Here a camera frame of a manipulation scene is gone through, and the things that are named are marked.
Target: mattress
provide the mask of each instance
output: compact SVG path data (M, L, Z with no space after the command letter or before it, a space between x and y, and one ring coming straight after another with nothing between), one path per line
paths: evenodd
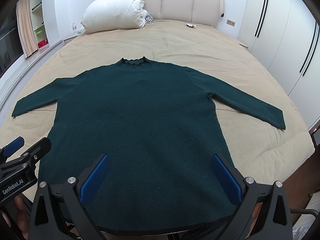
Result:
M83 33L68 43L40 67L15 99L0 128L0 147L22 136L25 146L10 159L16 158L47 136L53 126L56 103L12 118L19 99L56 78L74 77L85 70L116 63L122 57L137 59L143 56L194 68L283 111L286 130L215 100L231 158L244 177L250 176L265 184L284 181L314 152L297 108L248 51L213 27L188 28L185 22L175 20L154 20L141 29ZM32 200L35 192L36 185L25 194Z

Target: plastic water bottle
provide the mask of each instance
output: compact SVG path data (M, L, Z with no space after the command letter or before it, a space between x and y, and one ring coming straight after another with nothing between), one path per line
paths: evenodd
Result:
M73 30L73 34L74 35L77 35L78 32L77 32L77 26L75 25L75 23L72 24L72 30Z

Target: curtain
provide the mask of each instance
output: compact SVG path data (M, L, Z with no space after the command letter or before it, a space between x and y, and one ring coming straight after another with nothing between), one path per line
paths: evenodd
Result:
M19 0L17 3L17 22L21 46L25 57L29 57L38 50L33 34L30 17L30 0Z

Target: beige upholstered headboard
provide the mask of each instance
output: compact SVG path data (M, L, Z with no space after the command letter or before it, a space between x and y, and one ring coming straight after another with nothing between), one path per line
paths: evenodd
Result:
M180 20L217 27L224 0L146 0L144 9L154 19Z

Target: sweater's left sleeve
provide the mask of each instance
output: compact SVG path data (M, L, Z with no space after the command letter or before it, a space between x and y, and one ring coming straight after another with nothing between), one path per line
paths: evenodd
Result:
M285 130L284 117L280 109L267 104L215 77L186 68L190 81L197 87L212 94L212 97L242 113L268 122Z
M73 78L57 78L50 84L20 99L12 112L12 117L58 101L72 92L86 77L87 71Z

